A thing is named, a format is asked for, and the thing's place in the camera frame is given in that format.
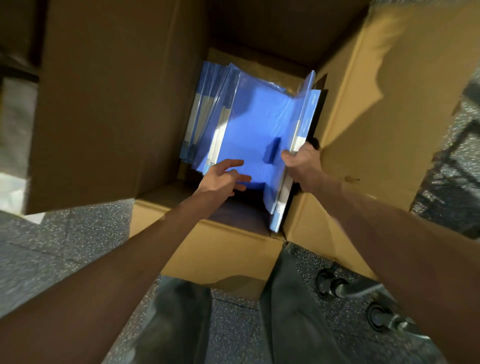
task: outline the gray pants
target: gray pants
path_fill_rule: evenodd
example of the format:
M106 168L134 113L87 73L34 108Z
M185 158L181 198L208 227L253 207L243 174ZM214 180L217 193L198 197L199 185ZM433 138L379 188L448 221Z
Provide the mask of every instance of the gray pants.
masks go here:
M203 364L211 312L208 288L163 277L127 362ZM285 249L260 298L260 316L274 364L349 363Z

